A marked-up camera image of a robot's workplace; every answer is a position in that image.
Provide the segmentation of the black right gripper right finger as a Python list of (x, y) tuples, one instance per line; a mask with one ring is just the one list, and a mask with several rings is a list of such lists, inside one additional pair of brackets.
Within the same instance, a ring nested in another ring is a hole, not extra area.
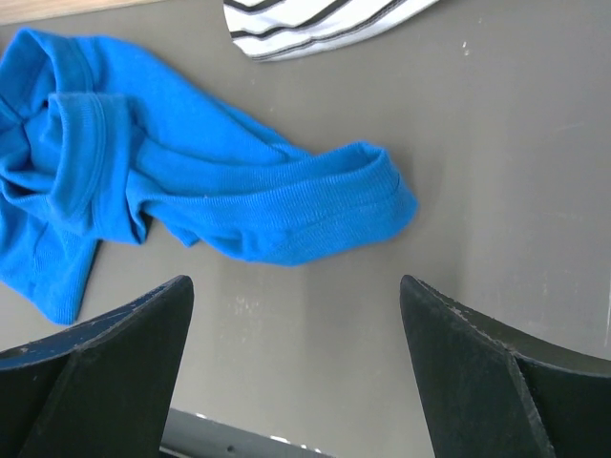
[(400, 309), (437, 457), (607, 457), (610, 363), (404, 276)]

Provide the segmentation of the blue tank top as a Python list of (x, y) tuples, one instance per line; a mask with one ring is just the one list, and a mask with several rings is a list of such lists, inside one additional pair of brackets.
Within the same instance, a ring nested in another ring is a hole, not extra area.
[(314, 155), (136, 45), (23, 29), (1, 59), (1, 279), (77, 319), (97, 246), (156, 219), (187, 246), (297, 266), (399, 234), (417, 201), (381, 147)]

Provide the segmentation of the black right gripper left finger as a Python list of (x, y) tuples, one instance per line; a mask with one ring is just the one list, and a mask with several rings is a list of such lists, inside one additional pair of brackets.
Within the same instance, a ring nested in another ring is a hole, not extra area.
[(178, 276), (1, 353), (4, 457), (157, 457), (194, 306)]

